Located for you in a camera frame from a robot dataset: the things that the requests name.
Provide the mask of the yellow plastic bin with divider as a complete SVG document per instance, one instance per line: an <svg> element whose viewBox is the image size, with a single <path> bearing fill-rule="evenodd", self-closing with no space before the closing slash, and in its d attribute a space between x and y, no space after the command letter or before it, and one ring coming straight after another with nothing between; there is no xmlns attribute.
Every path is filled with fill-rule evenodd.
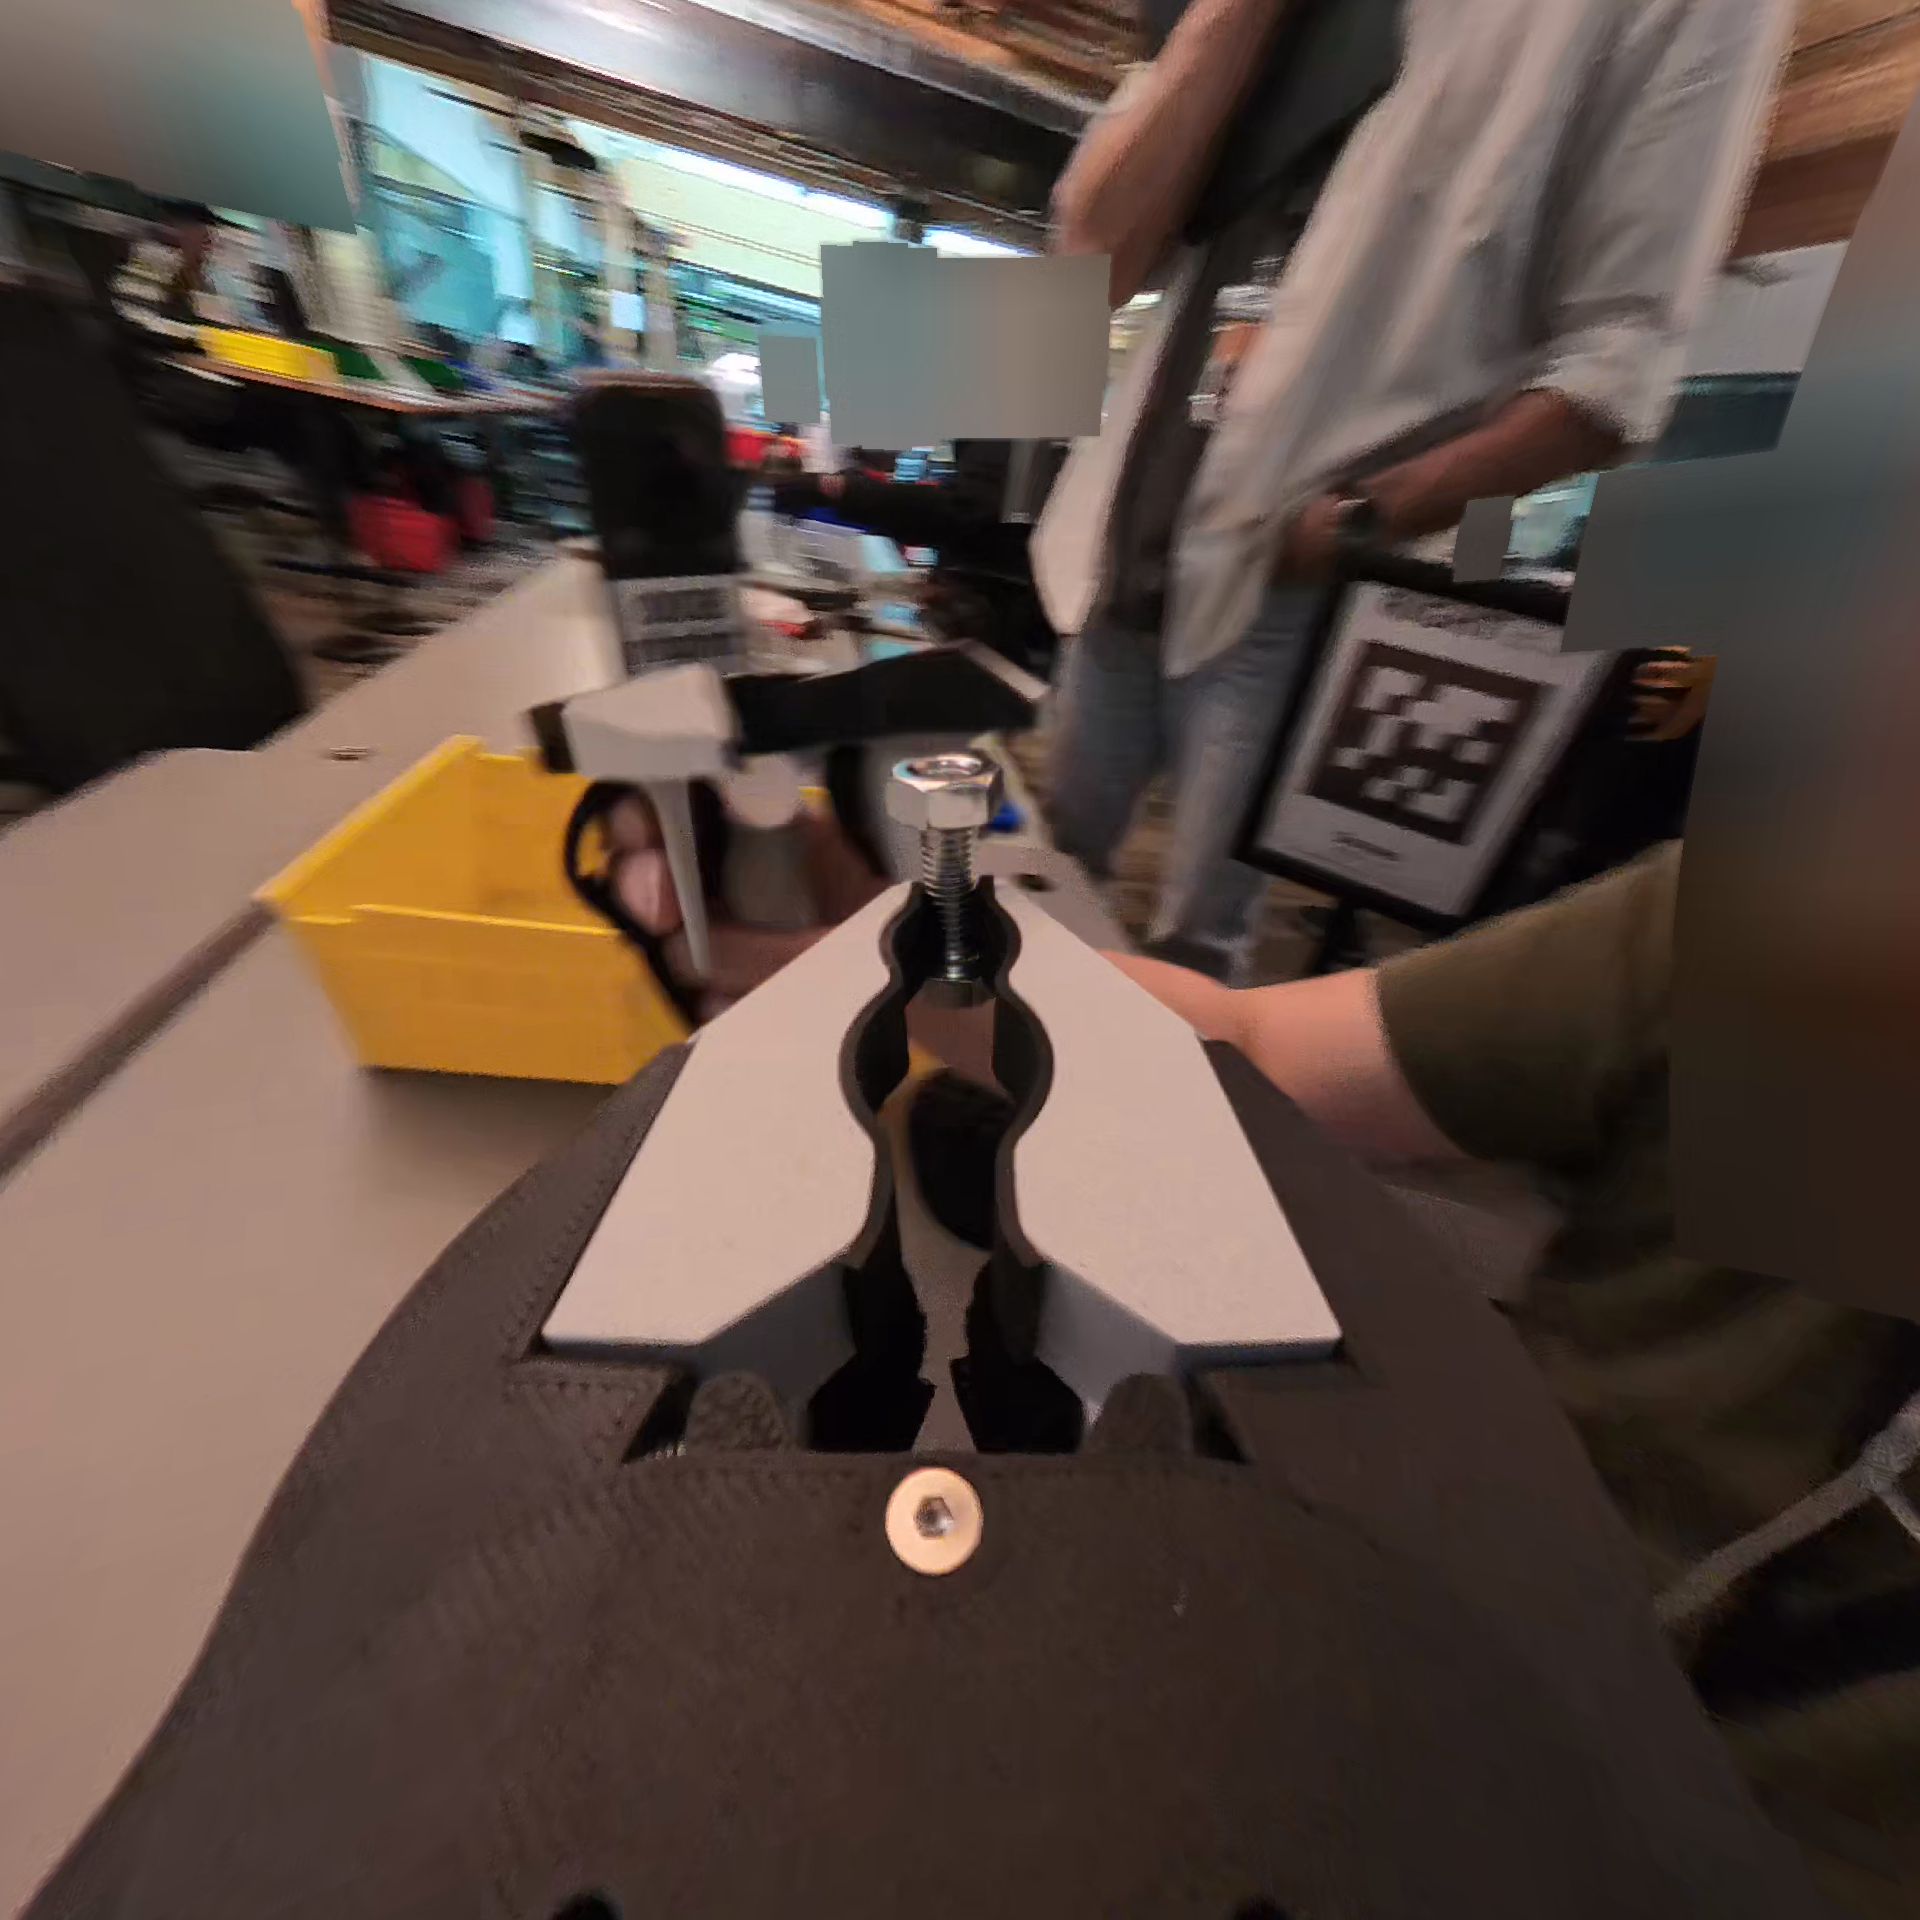
<svg viewBox="0 0 1920 1920"><path fill-rule="evenodd" d="M617 1085L691 1016L574 883L607 875L604 808L534 752L447 735L255 901L362 1065Z"/></svg>

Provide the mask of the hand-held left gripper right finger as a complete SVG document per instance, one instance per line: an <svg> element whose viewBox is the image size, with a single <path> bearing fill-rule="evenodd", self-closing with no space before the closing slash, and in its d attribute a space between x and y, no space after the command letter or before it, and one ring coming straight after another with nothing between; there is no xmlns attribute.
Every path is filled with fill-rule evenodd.
<svg viewBox="0 0 1920 1920"><path fill-rule="evenodd" d="M993 1307L1081 1410L1135 1376L1337 1352L1341 1329L1188 1021L999 887Z"/></svg>

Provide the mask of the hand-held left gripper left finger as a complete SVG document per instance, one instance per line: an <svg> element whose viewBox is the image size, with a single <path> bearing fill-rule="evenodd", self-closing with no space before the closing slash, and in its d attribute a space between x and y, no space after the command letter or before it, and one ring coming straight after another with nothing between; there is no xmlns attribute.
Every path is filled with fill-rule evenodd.
<svg viewBox="0 0 1920 1920"><path fill-rule="evenodd" d="M857 1038L899 1015L892 883L683 1046L542 1341L567 1358L753 1373L796 1410L829 1379L921 1402L926 1317Z"/></svg>

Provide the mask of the framed marker sign on stand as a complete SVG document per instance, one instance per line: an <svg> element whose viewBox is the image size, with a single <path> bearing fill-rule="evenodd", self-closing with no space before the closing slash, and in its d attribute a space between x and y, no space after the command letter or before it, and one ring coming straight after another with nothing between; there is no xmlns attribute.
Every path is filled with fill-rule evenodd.
<svg viewBox="0 0 1920 1920"><path fill-rule="evenodd" d="M1241 818L1241 865L1325 904L1302 974L1365 959L1362 919L1447 935L1545 898L1619 735L1633 654L1570 650L1570 585L1349 565Z"/></svg>

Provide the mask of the person's right forearm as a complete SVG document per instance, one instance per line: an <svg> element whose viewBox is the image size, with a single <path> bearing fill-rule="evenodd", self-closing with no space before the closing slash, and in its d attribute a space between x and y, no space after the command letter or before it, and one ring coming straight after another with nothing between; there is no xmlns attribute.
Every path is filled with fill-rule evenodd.
<svg viewBox="0 0 1920 1920"><path fill-rule="evenodd" d="M1463 1162L1412 1095L1387 1041L1369 969L1254 990L1135 953L1107 950L1156 1003L1234 1048L1325 1136L1373 1166Z"/></svg>

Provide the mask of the steel hex bolt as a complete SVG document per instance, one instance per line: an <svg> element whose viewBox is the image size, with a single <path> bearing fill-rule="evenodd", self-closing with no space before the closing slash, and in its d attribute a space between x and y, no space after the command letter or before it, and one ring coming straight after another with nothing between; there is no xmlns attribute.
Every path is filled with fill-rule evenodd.
<svg viewBox="0 0 1920 1920"><path fill-rule="evenodd" d="M977 842L983 832L921 832L921 891L941 931L941 967L929 993L950 1007L981 1003Z"/></svg>

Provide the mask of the person's right hand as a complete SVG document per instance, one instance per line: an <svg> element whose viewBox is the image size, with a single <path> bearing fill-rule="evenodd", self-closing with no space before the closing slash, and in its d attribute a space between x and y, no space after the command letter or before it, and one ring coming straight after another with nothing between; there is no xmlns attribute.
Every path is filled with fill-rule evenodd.
<svg viewBox="0 0 1920 1920"><path fill-rule="evenodd" d="M662 995L679 993L686 1001L686 1026L721 1016L894 883L834 816L803 808L777 835L797 865L801 895L812 919L762 925L729 921L721 904L709 904L709 967L700 970L687 955L686 909L649 799L637 790L621 795L607 816L606 835L612 901L654 943L639 950L639 959Z"/></svg>

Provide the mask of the steel hex nut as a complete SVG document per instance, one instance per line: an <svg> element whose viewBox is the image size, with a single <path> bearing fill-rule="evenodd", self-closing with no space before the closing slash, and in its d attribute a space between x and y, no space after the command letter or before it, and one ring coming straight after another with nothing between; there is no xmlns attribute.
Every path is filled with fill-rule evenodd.
<svg viewBox="0 0 1920 1920"><path fill-rule="evenodd" d="M1001 766L985 752L901 759L885 789L889 819L911 832L985 832L1001 799Z"/></svg>

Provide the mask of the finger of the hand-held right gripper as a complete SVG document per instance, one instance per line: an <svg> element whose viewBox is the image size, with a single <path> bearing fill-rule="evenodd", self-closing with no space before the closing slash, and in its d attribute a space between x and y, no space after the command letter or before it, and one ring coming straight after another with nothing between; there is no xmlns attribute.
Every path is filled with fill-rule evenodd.
<svg viewBox="0 0 1920 1920"><path fill-rule="evenodd" d="M673 776L654 781L654 816L660 847L679 903L679 935L692 978L714 976L710 927L703 875L707 802L718 799L710 776Z"/></svg>
<svg viewBox="0 0 1920 1920"><path fill-rule="evenodd" d="M737 709L703 663L654 666L607 687L532 705L542 766L602 783L718 779L737 760Z"/></svg>

